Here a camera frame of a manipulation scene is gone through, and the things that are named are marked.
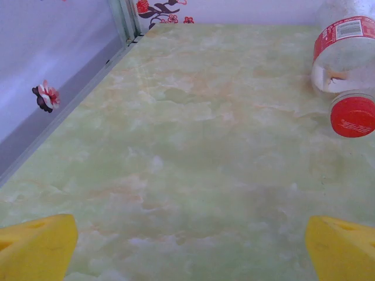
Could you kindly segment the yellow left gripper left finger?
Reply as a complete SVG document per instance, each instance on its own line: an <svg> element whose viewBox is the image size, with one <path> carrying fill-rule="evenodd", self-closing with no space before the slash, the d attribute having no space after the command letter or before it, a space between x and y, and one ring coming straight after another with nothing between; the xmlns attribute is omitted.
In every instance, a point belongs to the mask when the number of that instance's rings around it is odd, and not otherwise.
<svg viewBox="0 0 375 281"><path fill-rule="evenodd" d="M63 280L77 240L71 214L1 228L1 280Z"/></svg>

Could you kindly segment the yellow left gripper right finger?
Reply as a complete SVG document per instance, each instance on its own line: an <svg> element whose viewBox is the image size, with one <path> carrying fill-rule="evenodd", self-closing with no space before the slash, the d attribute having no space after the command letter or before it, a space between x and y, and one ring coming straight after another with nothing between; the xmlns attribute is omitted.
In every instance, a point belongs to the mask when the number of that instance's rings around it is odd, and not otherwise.
<svg viewBox="0 0 375 281"><path fill-rule="evenodd" d="M306 226L305 245L319 280L374 280L373 227L312 216Z"/></svg>

